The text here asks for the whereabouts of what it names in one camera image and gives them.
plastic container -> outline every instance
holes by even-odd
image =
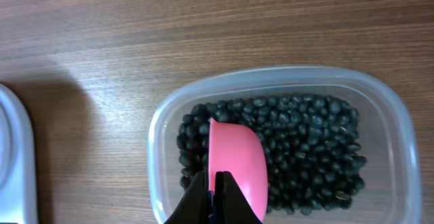
[[[418,223],[422,210],[418,152],[402,100],[372,76],[335,67],[266,67],[202,79],[175,91],[158,107],[149,128],[148,176],[153,212],[163,223],[178,205],[182,166],[176,136],[181,118],[198,103],[260,95],[329,94],[359,110],[361,170],[366,187],[348,210],[272,212],[264,223]]]

black bean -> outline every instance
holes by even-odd
[[[186,114],[186,115],[182,116],[182,121],[186,124],[191,124],[193,122],[193,116]]]
[[[280,122],[273,122],[273,128],[274,129],[282,129],[283,128],[283,124]]]
[[[298,111],[301,112],[301,113],[306,113],[307,112],[307,108],[308,108],[308,104],[305,103],[305,102],[302,102],[298,106]]]
[[[332,133],[330,132],[330,130],[328,128],[324,128],[323,129],[323,135],[322,137],[324,139],[329,139],[331,137]]]
[[[187,126],[185,128],[185,134],[189,137],[189,138],[194,138],[197,135],[197,129],[195,126],[190,125]]]
[[[359,169],[352,166],[352,164],[348,164],[345,166],[345,174],[347,176],[353,176],[359,172]]]
[[[333,162],[332,163],[332,169],[335,172],[341,171],[342,170],[342,166],[339,164],[339,162]]]
[[[318,162],[318,157],[315,155],[309,155],[307,156],[307,160],[313,163],[317,163]]]
[[[258,124],[263,124],[263,123],[265,123],[266,120],[267,120],[267,117],[265,117],[265,115],[260,115],[260,116],[258,116],[258,118],[256,119],[256,122],[257,122]]]
[[[208,153],[203,154],[202,164],[208,165]]]
[[[278,151],[274,154],[275,162],[279,163],[283,160],[283,155]]]
[[[300,144],[300,150],[303,152],[308,152],[311,150],[311,146],[309,146],[307,143],[302,143]]]
[[[305,199],[310,199],[313,196],[313,189],[311,187],[306,188],[306,191],[304,192],[303,197]]]
[[[355,153],[344,153],[342,154],[342,159],[344,161],[352,162],[357,157]]]
[[[297,125],[302,120],[302,116],[297,111],[291,111],[291,124]]]
[[[321,210],[322,209],[321,203],[319,202],[318,199],[311,200],[311,206],[312,206],[312,209],[314,209],[314,210]]]
[[[284,141],[282,142],[282,146],[283,146],[283,148],[284,148],[285,150],[288,150],[288,149],[291,148],[291,143],[290,143],[288,140],[284,140]]]
[[[273,130],[272,129],[270,129],[270,128],[266,128],[265,130],[264,130],[264,135],[265,136],[271,136],[273,134]]]
[[[323,177],[320,174],[316,174],[315,176],[313,176],[312,182],[315,185],[321,185],[323,184]]]
[[[295,152],[295,153],[294,153],[294,156],[295,156],[297,159],[300,159],[300,160],[304,160],[304,159],[306,159],[306,153],[303,153],[303,152],[300,152],[300,151]]]
[[[201,124],[199,127],[199,134],[208,135],[210,133],[210,125],[209,124]]]
[[[342,105],[341,105],[340,101],[333,100],[329,104],[328,109],[329,109],[330,113],[337,114],[337,113],[339,113],[342,110]]]
[[[285,208],[283,208],[283,210],[286,212],[286,214],[294,214],[294,209],[291,206],[287,206]]]
[[[282,102],[280,102],[280,103],[277,105],[277,110],[279,110],[279,111],[287,111],[288,109],[289,109],[288,106],[285,105],[285,104],[282,103]]]
[[[225,109],[226,108],[226,106],[227,106],[227,101],[225,101],[225,100],[220,100],[220,101],[218,101],[217,102],[217,107],[219,108],[219,109]]]
[[[318,142],[319,142],[319,139],[316,137],[316,136],[310,136],[308,139],[307,139],[307,143],[309,144],[309,145],[316,145],[316,144],[318,144]]]
[[[184,167],[189,167],[193,164],[188,155],[180,155],[178,160]]]
[[[330,162],[330,160],[331,160],[331,158],[330,158],[329,155],[323,155],[323,156],[321,156],[321,157],[319,158],[319,161],[320,161],[321,163],[324,163],[324,164]]]
[[[293,210],[298,210],[300,208],[300,201],[297,199],[293,199],[291,206]]]
[[[354,195],[357,195],[359,193],[359,190],[356,187],[354,187],[354,186],[348,186],[345,189],[345,192],[348,193],[351,196],[354,196]]]
[[[313,100],[312,105],[314,109],[320,110],[324,108],[324,106],[326,105],[326,101],[324,100],[324,98],[318,96]]]
[[[185,140],[183,136],[176,137],[176,146],[178,146],[179,149],[185,149]]]
[[[298,125],[298,133],[300,135],[306,135],[307,130],[306,130],[306,126],[304,124]]]
[[[298,147],[299,145],[300,145],[300,139],[299,138],[293,138],[291,140],[291,146],[293,146],[294,148]]]
[[[254,109],[255,109],[255,106],[251,103],[248,103],[244,106],[243,111],[246,113],[252,113]]]
[[[366,164],[366,157],[364,156],[356,156],[356,158],[353,161],[354,168],[361,168],[365,166],[365,164]]]
[[[309,207],[309,206],[303,206],[300,209],[300,213],[302,213],[304,216],[308,216],[308,215],[310,215],[312,213],[312,208]]]
[[[185,124],[181,124],[181,125],[179,126],[178,133],[179,133],[180,135],[185,134],[185,128],[186,128],[186,125],[185,125]]]
[[[213,103],[210,103],[210,102],[207,102],[207,103],[205,104],[205,107],[206,107],[206,110],[207,110],[209,113],[215,113],[215,112],[217,112],[217,110],[218,110],[217,105],[216,105],[216,104],[213,104]]]
[[[334,140],[327,140],[327,141],[324,141],[324,145],[328,149],[333,149],[333,148],[337,147],[339,145],[339,143],[334,141]]]
[[[350,143],[347,145],[347,150],[350,152],[356,152],[361,149],[361,146],[359,143]]]
[[[249,127],[249,128],[251,128],[251,127],[253,126],[253,122],[252,122],[252,121],[248,121],[248,120],[245,120],[245,119],[240,119],[240,120],[238,121],[238,123],[239,123],[240,125],[247,126],[247,127]]]
[[[277,147],[277,141],[276,139],[272,138],[268,141],[268,146],[271,150],[274,150]]]
[[[303,101],[310,102],[312,100],[313,100],[313,95],[312,94],[304,94],[303,95]]]
[[[325,174],[327,172],[327,168],[325,166],[318,166],[317,171],[319,173]]]
[[[200,124],[200,123],[208,122],[208,118],[206,116],[196,115],[196,116],[194,116],[193,121],[195,123]]]
[[[309,136],[321,136],[323,131],[320,128],[309,127]]]
[[[279,112],[275,109],[270,111],[270,120],[275,121],[279,117]]]
[[[341,148],[335,148],[330,151],[333,157],[340,157],[342,155],[342,149]]]
[[[353,178],[353,184],[358,190],[365,187],[365,181],[360,176]]]
[[[229,116],[229,113],[226,111],[217,111],[217,121],[218,122],[229,122],[231,120],[231,117]]]
[[[334,197],[337,198],[338,200],[350,200],[351,196],[346,194],[343,191],[336,191],[336,193],[334,193]]]
[[[350,109],[349,114],[350,114],[352,122],[357,123],[359,121],[360,116],[359,116],[359,112],[357,111],[357,109],[354,109],[354,108]]]
[[[272,166],[274,164],[273,158],[272,157],[265,157],[265,162],[267,163],[267,165]]]
[[[271,96],[268,101],[269,106],[277,106],[279,104],[279,97]]]
[[[326,115],[328,115],[328,110],[327,110],[326,108],[322,108],[322,109],[319,111],[319,113],[320,113],[322,116],[326,116]]]
[[[271,153],[270,147],[268,147],[268,146],[264,146],[264,153],[265,153],[266,155],[270,154],[270,153]]]
[[[205,112],[206,112],[206,106],[203,105],[203,104],[195,105],[193,107],[193,109],[191,109],[191,114],[192,115],[201,115],[201,114],[203,114]]]
[[[301,120],[304,124],[309,124],[309,123],[311,123],[311,116],[306,114],[306,113],[303,113],[301,115]]]
[[[350,207],[351,207],[351,203],[352,203],[352,199],[350,198],[349,200],[344,200],[344,201],[341,201],[340,202],[340,207],[343,209],[343,210],[347,210],[347,209],[349,209]]]
[[[280,191],[276,187],[271,186],[271,187],[269,187],[269,190],[274,195],[280,195]]]
[[[290,168],[290,166],[288,165],[288,163],[287,163],[286,161],[282,161],[282,162],[280,162],[279,167],[280,167],[282,170],[287,170],[287,169]]]
[[[283,208],[283,203],[282,203],[281,201],[276,201],[276,202],[274,203],[274,209],[275,209],[275,210],[279,211],[279,210],[281,210],[282,208]]]
[[[188,150],[198,149],[199,148],[199,142],[196,139],[190,138],[187,140],[185,147]]]
[[[323,187],[323,188],[321,189],[321,193],[322,193],[322,195],[324,195],[325,197],[332,197],[332,195],[333,195],[332,190],[330,190],[330,188],[328,188],[328,187]]]
[[[349,121],[350,118],[348,117],[348,115],[341,115],[338,117],[338,124],[340,124],[341,126],[346,125]]]
[[[253,100],[253,105],[256,106],[256,107],[261,107],[261,106],[264,106],[266,104],[267,104],[267,98],[263,97],[263,96],[255,98]]]
[[[187,189],[190,185],[190,179],[186,176],[181,177],[180,185],[183,189]]]
[[[279,114],[279,121],[283,124],[289,123],[290,122],[290,115],[288,115],[288,113],[286,113],[286,112],[281,112]]]
[[[245,104],[244,99],[238,98],[237,100],[235,100],[233,102],[233,104],[232,104],[232,110],[234,110],[234,111],[240,111],[240,110],[243,109],[244,104]]]
[[[349,109],[351,109],[351,107],[350,107],[350,104],[347,102],[347,101],[340,101],[340,103],[341,103],[341,105],[342,105],[342,109],[344,110],[344,111],[347,111],[347,110],[349,110]]]
[[[314,153],[322,153],[326,150],[326,146],[324,145],[318,145],[315,148],[313,148]]]
[[[306,170],[300,170],[300,179],[303,181],[309,180],[309,173]]]
[[[334,181],[336,181],[336,174],[334,174],[334,172],[327,172],[324,175],[324,178],[327,182],[333,183]]]
[[[263,106],[263,107],[259,108],[259,110],[258,110],[258,114],[259,114],[259,115],[266,116],[266,115],[268,115],[268,114],[270,113],[270,110],[271,110],[270,107],[268,107],[268,106]]]

table surface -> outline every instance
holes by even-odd
[[[434,223],[434,0],[0,0],[0,82],[35,129],[40,223],[154,223],[146,139],[196,79],[278,64],[369,73],[412,114]]]

black beans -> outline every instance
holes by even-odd
[[[361,149],[361,146],[358,143],[350,143],[347,145],[347,149],[350,152],[356,152],[356,151],[359,151]]]
[[[176,138],[176,145],[179,149],[185,149],[185,140],[183,136],[180,135]]]
[[[209,124],[201,124],[199,127],[199,133],[201,135],[208,135],[210,133],[210,125]]]
[[[261,107],[267,104],[267,98],[266,97],[259,97],[255,98],[253,100],[253,105],[256,107]]]
[[[180,155],[179,156],[179,162],[184,167],[189,167],[189,166],[193,165],[192,161],[189,159],[189,157],[187,155]]]
[[[312,213],[312,208],[311,207],[309,207],[309,206],[303,206],[301,209],[300,209],[300,213],[302,213],[303,215],[310,215],[311,213]]]
[[[285,112],[282,112],[279,114],[279,121],[283,124],[289,123],[290,122],[290,115],[288,115]]]
[[[365,187],[359,171],[367,160],[356,153],[361,145],[355,142],[359,112],[332,96],[285,94],[207,102],[182,116],[176,146],[184,189],[208,166],[210,118],[247,126],[261,141],[269,180],[267,213],[347,209]]]
[[[193,116],[186,114],[186,115],[182,116],[182,121],[186,124],[191,124],[191,123],[193,123]]]
[[[185,147],[188,150],[197,149],[199,148],[199,142],[196,139],[190,138],[189,140],[187,140]]]

pink scoop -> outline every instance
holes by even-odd
[[[209,190],[214,191],[216,173],[229,171],[260,221],[268,198],[267,166],[262,145],[246,126],[211,119],[208,164]]]

